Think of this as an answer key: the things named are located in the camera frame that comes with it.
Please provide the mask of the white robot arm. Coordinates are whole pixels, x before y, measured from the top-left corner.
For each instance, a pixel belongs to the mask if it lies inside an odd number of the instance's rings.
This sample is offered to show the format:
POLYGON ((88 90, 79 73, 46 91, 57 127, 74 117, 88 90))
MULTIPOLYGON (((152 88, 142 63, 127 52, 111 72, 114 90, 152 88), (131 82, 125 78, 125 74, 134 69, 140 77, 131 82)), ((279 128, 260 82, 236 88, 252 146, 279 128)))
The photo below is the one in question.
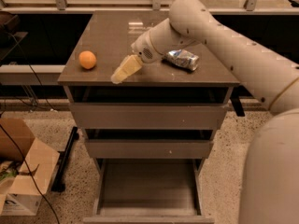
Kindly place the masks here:
POLYGON ((198 0, 177 0, 141 35, 115 84, 175 49, 204 44, 273 115, 249 145, 238 224, 299 224, 299 71, 291 60, 222 25, 198 0))

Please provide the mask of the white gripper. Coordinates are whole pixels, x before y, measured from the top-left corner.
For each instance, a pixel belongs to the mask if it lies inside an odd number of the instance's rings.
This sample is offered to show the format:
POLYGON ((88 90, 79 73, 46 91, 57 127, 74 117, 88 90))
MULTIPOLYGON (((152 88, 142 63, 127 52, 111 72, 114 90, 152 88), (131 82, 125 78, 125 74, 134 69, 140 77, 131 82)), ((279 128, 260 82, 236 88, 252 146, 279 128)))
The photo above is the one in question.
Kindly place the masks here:
POLYGON ((126 56, 121 62, 121 65, 115 70, 114 74, 111 76, 111 81, 114 84, 122 83, 126 78, 140 70, 143 62, 153 63, 162 58, 162 54, 152 45, 150 32, 141 35, 131 45, 131 48, 135 55, 126 56))

